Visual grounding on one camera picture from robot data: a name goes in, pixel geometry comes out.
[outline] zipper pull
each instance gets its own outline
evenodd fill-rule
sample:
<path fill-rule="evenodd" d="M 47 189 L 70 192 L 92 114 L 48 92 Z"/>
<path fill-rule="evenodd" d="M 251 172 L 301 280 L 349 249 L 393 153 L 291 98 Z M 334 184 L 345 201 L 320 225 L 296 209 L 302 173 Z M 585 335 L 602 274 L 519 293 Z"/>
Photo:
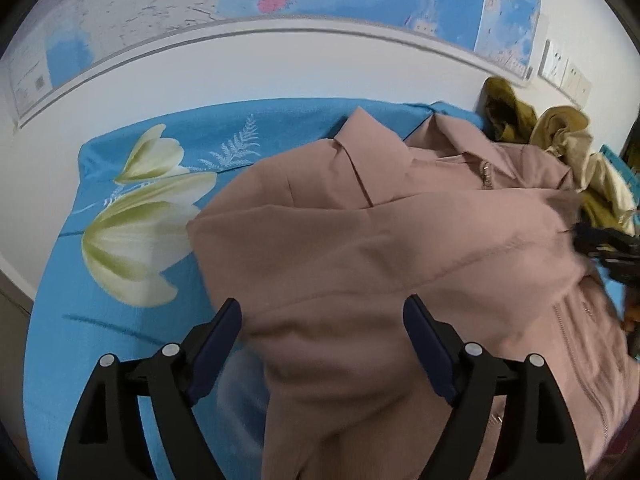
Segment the zipper pull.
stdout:
<path fill-rule="evenodd" d="M 482 178 L 482 189 L 493 189 L 494 181 L 492 179 L 491 165 L 486 161 L 480 162 L 480 177 Z"/>

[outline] pink region on map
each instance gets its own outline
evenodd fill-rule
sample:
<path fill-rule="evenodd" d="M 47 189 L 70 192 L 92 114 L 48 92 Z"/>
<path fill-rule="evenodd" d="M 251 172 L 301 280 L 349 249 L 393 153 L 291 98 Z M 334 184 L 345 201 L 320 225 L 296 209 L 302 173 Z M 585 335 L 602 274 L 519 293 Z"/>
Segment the pink region on map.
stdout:
<path fill-rule="evenodd" d="M 276 10 L 280 10 L 282 7 L 287 5 L 289 0 L 259 0 L 258 1 L 258 10 L 265 14 L 269 12 L 275 12 Z"/>

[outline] yellow fabric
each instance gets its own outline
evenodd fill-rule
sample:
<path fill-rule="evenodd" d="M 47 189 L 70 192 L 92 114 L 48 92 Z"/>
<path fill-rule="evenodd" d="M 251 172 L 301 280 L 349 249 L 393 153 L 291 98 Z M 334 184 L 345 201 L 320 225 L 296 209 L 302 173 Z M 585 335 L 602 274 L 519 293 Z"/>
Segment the yellow fabric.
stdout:
<path fill-rule="evenodd" d="M 611 204 L 592 189 L 586 189 L 580 193 L 582 198 L 582 210 L 589 217 L 592 227 L 604 229 L 611 227 L 625 232 L 622 224 L 618 222 L 611 211 Z"/>
<path fill-rule="evenodd" d="M 538 121 L 536 111 L 519 101 L 510 83 L 501 77 L 487 79 L 484 94 L 484 109 L 496 131 L 495 140 L 527 144 Z"/>
<path fill-rule="evenodd" d="M 593 137 L 586 131 L 589 119 L 570 106 L 549 108 L 533 129 L 530 143 L 559 158 L 574 172 L 578 191 L 590 182 L 588 162 Z"/>
<path fill-rule="evenodd" d="M 636 234 L 633 215 L 636 201 L 622 176 L 602 153 L 593 153 L 587 164 L 589 189 L 604 197 L 611 206 L 613 216 L 622 230 L 631 236 Z"/>
<path fill-rule="evenodd" d="M 631 140 L 626 149 L 626 163 L 634 173 L 640 172 L 640 143 Z"/>

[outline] floor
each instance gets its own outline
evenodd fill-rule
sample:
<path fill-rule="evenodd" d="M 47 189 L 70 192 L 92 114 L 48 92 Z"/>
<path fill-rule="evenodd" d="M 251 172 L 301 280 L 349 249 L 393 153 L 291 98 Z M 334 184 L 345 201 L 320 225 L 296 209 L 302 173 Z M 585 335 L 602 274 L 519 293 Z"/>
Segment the floor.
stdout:
<path fill-rule="evenodd" d="M 0 420 L 30 466 L 22 372 L 32 306 L 33 302 L 0 272 Z"/>

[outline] light switch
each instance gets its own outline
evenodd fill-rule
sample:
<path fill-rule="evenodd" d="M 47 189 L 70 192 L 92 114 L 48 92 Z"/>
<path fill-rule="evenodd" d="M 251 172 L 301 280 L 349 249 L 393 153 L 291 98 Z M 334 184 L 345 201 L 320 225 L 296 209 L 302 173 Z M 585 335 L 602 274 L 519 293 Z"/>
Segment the light switch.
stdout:
<path fill-rule="evenodd" d="M 566 68 L 566 71 L 564 72 L 564 77 L 562 78 L 560 89 L 571 100 L 575 100 L 581 77 L 582 73 L 580 72 L 578 67 L 575 65 L 575 63 L 570 62 L 568 67 Z"/>
<path fill-rule="evenodd" d="M 542 65 L 540 66 L 540 76 L 556 88 L 560 88 L 567 61 L 568 59 L 560 46 L 551 40 L 547 40 Z"/>
<path fill-rule="evenodd" d="M 593 85 L 591 84 L 591 82 L 587 78 L 585 78 L 585 76 L 581 76 L 578 83 L 578 89 L 575 93 L 575 103 L 580 108 L 584 108 L 587 104 L 592 87 Z"/>

